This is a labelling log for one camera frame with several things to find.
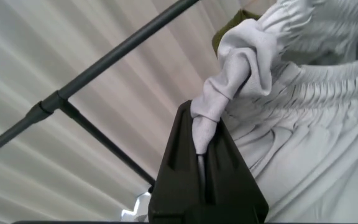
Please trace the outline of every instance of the curtain fold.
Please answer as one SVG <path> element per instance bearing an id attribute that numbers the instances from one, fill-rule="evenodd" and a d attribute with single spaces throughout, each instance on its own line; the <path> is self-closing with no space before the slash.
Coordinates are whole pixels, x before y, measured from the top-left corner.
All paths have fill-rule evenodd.
<path id="1" fill-rule="evenodd" d="M 0 134 L 174 0 L 0 0 Z M 200 1 L 70 98 L 157 176 L 178 106 L 219 72 L 211 38 L 252 1 Z M 119 220 L 147 183 L 61 111 L 0 149 L 0 224 Z"/>

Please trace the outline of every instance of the black bar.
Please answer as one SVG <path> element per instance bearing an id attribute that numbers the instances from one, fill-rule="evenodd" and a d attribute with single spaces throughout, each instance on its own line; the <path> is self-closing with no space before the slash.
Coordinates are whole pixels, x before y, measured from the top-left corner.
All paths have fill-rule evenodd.
<path id="1" fill-rule="evenodd" d="M 60 109 L 71 119 L 75 120 L 88 133 L 103 144 L 110 152 L 116 155 L 122 162 L 134 170 L 139 176 L 146 180 L 151 186 L 154 186 L 155 180 L 145 170 L 143 170 L 135 161 L 133 161 L 125 152 L 115 145 L 107 136 L 105 136 L 95 125 L 86 119 L 81 112 L 75 108 L 69 101 L 65 101 Z"/>
<path id="2" fill-rule="evenodd" d="M 174 18 L 179 16 L 182 12 L 194 5 L 198 0 L 179 0 L 168 9 L 163 11 L 160 15 L 140 28 L 137 32 L 132 34 L 128 39 L 112 49 L 109 53 L 87 68 L 84 72 L 79 74 L 72 81 L 67 83 L 63 88 L 52 93 L 42 102 L 35 105 L 37 111 L 30 111 L 33 117 L 45 119 L 51 115 L 55 110 L 59 109 L 62 100 L 67 100 L 78 90 L 87 85 L 90 81 L 95 79 L 98 75 L 104 72 L 111 65 L 116 63 L 123 56 L 128 54 L 131 50 L 143 43 L 147 38 L 156 33 L 163 26 L 168 24 Z M 14 126 L 9 128 L 5 133 L 0 135 L 0 148 L 8 143 L 11 139 L 19 135 L 32 124 L 41 121 L 42 119 L 30 119 L 28 115 L 20 120 Z"/>
<path id="3" fill-rule="evenodd" d="M 155 34 L 162 27 L 167 25 L 174 18 L 179 16 L 186 9 L 194 5 L 198 0 L 179 0 L 160 15 L 140 28 L 128 39 L 112 49 L 109 53 L 99 59 L 96 63 L 87 68 L 83 73 L 70 81 L 67 85 L 59 90 L 59 95 L 68 99 L 86 84 L 108 69 L 111 65 L 128 54 L 131 50 L 143 43 L 151 35 Z"/>

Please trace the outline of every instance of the white garment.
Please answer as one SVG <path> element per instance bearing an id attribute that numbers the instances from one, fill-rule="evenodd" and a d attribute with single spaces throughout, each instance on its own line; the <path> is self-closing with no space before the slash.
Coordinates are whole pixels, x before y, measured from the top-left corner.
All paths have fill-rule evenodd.
<path id="1" fill-rule="evenodd" d="M 358 222 L 358 1 L 278 1 L 218 60 L 191 104 L 197 153 L 223 114 L 268 222 Z"/>

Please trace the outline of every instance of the black frame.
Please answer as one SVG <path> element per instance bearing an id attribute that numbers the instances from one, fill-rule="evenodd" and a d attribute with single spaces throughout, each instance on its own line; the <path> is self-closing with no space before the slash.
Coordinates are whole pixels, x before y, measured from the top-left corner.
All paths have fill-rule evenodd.
<path id="1" fill-rule="evenodd" d="M 199 0 L 178 0 L 168 9 L 164 10 L 156 18 L 144 25 L 117 47 L 92 64 L 84 72 L 79 74 L 72 81 L 67 83 L 61 89 L 55 91 L 46 99 L 34 105 L 26 116 L 18 121 L 15 125 L 0 135 L 0 148 L 6 143 L 26 130 L 32 124 L 38 123 L 48 118 L 57 109 L 61 109 L 67 116 L 77 122 L 82 128 L 89 132 L 109 151 L 116 155 L 122 162 L 129 166 L 133 171 L 146 180 L 151 187 L 155 184 L 155 179 L 150 176 L 143 168 L 125 154 L 118 146 L 116 146 L 107 136 L 105 136 L 94 124 L 86 119 L 80 111 L 72 105 L 68 99 L 78 90 L 103 73 L 111 65 L 123 58 L 131 50 L 147 40 L 151 35 L 163 28 L 177 16 L 194 5 Z"/>

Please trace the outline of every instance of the green fabric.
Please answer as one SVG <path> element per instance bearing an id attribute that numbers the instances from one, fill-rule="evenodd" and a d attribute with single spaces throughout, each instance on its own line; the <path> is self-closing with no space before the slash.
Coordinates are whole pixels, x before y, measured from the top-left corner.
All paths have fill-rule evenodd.
<path id="1" fill-rule="evenodd" d="M 258 20 L 260 16 L 255 15 L 251 12 L 247 12 L 245 10 L 240 10 L 237 14 L 231 19 L 221 30 L 219 30 L 214 37 L 212 38 L 212 47 L 214 48 L 215 55 L 218 54 L 218 46 L 221 42 L 223 35 L 229 30 L 240 24 L 244 19 L 256 19 Z"/>

